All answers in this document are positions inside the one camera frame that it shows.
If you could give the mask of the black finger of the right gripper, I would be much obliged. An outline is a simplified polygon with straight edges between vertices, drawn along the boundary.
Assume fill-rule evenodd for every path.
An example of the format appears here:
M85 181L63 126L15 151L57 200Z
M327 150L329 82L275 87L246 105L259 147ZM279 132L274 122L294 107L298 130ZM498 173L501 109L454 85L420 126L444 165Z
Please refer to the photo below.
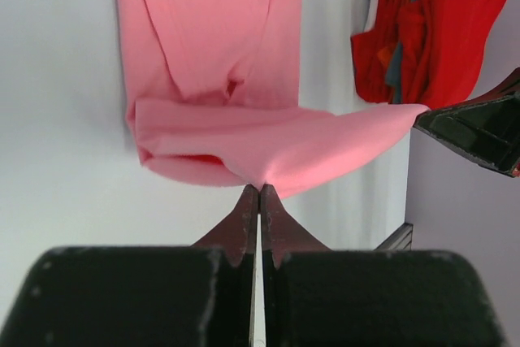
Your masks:
M519 176L518 93L428 111L414 127L482 168Z
M479 104L491 102L500 98L513 96L519 92L520 67L515 68L503 81L495 88L468 101L469 104Z

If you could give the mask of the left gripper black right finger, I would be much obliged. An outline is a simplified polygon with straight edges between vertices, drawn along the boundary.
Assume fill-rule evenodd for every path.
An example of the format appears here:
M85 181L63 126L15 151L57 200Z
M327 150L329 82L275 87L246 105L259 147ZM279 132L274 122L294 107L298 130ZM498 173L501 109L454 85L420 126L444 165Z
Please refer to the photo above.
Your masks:
M259 195L269 346L506 346L475 268L444 250L332 250Z

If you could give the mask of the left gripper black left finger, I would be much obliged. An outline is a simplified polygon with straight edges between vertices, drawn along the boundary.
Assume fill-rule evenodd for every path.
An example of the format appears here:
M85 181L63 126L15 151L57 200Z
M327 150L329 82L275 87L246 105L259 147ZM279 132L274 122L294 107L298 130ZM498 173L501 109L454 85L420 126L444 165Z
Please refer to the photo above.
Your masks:
M4 346L250 346L258 191L190 246L69 246L32 265Z

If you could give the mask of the pink t shirt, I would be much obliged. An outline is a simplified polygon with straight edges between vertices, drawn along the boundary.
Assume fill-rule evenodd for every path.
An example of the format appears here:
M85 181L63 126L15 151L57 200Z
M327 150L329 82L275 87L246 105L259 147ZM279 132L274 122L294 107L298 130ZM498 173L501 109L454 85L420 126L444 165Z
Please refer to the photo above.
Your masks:
M140 162L189 184L291 197L392 148L425 110L299 106L302 0L117 0Z

